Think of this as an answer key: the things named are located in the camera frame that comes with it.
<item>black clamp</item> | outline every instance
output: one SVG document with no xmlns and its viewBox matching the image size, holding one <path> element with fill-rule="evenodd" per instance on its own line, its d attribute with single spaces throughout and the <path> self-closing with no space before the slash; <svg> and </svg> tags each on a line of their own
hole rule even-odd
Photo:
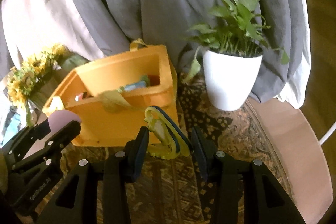
<svg viewBox="0 0 336 224">
<path fill-rule="evenodd" d="M 245 222 L 247 224 L 305 224 L 281 184 L 259 159 L 235 160 L 206 140 L 199 127 L 191 133 L 194 155 L 201 177 L 216 182 L 218 190 L 210 224 L 237 224 L 238 180 L 244 182 Z"/>
<path fill-rule="evenodd" d="M 141 127 L 135 140 L 107 160 L 98 163 L 80 160 L 47 203 L 36 224 L 96 223 L 99 180 L 103 180 L 104 223 L 131 224 L 125 183 L 134 183 L 139 177 L 148 142 L 148 128 Z"/>
<path fill-rule="evenodd" d="M 80 130 L 80 123 L 71 121 L 49 138 L 43 149 L 24 159 L 35 141 L 50 133 L 47 119 L 38 126 L 24 128 L 3 146 L 8 169 L 5 198 L 11 208 L 23 216 L 34 215 L 38 204 L 63 177 L 61 150 Z"/>
</svg>

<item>floor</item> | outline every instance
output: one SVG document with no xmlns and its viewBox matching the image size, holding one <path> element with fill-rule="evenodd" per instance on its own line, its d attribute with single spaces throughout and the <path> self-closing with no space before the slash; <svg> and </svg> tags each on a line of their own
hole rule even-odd
<svg viewBox="0 0 336 224">
<path fill-rule="evenodd" d="M 320 139 L 336 121 L 336 0 L 307 0 L 311 74 L 301 108 Z M 336 133 L 323 145 L 336 193 Z"/>
</svg>

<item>pink object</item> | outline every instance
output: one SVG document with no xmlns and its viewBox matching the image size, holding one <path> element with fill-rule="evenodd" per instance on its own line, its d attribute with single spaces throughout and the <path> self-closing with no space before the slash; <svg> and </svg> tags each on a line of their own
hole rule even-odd
<svg viewBox="0 0 336 224">
<path fill-rule="evenodd" d="M 82 123 L 80 117 L 69 110 L 62 109 L 53 112 L 48 118 L 50 132 L 56 133 L 71 121 Z"/>
</svg>

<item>white fabric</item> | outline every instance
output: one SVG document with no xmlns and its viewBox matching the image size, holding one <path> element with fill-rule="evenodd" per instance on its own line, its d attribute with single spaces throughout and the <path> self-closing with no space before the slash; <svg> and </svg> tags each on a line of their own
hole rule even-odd
<svg viewBox="0 0 336 224">
<path fill-rule="evenodd" d="M 303 46 L 301 63 L 295 71 L 292 80 L 288 81 L 283 90 L 276 96 L 281 102 L 287 101 L 294 108 L 302 107 L 305 101 L 306 87 L 310 74 L 310 29 L 308 23 L 307 1 L 302 0 L 304 20 L 306 24 L 306 43 Z"/>
<path fill-rule="evenodd" d="M 16 66 L 43 45 L 62 43 L 89 60 L 103 58 L 72 0 L 3 0 L 3 29 Z"/>
</svg>

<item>white flower pot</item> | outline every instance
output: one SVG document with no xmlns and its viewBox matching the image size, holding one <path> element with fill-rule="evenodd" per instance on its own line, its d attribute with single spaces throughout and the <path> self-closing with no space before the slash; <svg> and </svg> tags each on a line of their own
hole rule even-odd
<svg viewBox="0 0 336 224">
<path fill-rule="evenodd" d="M 210 102 L 226 111 L 240 108 L 254 85 L 263 56 L 244 58 L 206 51 L 204 76 Z"/>
</svg>

